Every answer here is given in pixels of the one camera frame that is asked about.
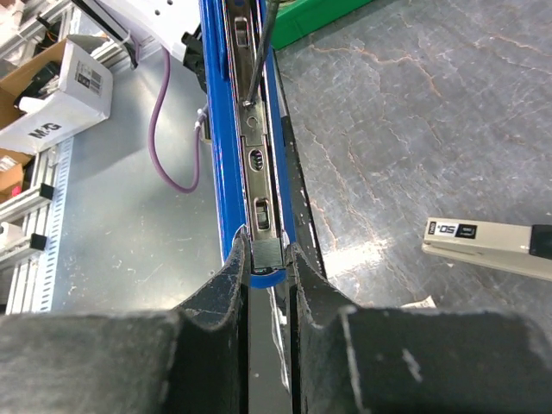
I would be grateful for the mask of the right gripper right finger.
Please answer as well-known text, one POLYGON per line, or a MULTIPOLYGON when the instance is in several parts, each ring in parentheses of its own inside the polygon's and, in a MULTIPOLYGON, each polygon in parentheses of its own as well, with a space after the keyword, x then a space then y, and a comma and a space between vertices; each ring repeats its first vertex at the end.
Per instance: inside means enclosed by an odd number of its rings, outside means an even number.
POLYGON ((290 278, 290 393, 296 413, 548 413, 551 345, 499 310, 365 308, 302 249, 290 278))

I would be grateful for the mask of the blue stapler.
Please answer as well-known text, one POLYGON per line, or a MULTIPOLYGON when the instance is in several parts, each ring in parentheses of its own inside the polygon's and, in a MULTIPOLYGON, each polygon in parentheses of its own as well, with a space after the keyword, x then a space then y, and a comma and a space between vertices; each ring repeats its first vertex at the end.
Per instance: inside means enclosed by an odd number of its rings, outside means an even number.
POLYGON ((261 39, 270 1, 200 3, 222 255, 246 232, 253 288, 285 279, 296 240, 273 48, 261 39))

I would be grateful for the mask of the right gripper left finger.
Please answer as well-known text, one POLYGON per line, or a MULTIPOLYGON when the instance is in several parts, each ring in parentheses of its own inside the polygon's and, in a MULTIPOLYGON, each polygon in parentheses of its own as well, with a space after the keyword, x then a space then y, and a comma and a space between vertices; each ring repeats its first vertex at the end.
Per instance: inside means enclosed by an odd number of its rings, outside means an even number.
POLYGON ((248 411, 250 243, 170 310, 1 319, 4 413, 248 411))

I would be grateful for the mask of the staple box with red mark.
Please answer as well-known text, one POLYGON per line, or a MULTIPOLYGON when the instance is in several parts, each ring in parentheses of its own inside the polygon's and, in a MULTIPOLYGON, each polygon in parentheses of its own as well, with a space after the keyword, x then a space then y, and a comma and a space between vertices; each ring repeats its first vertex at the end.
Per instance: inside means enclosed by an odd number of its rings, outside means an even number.
POLYGON ((431 295, 419 301, 403 304, 400 306, 401 310, 408 311, 427 311, 436 309, 436 303, 431 295))

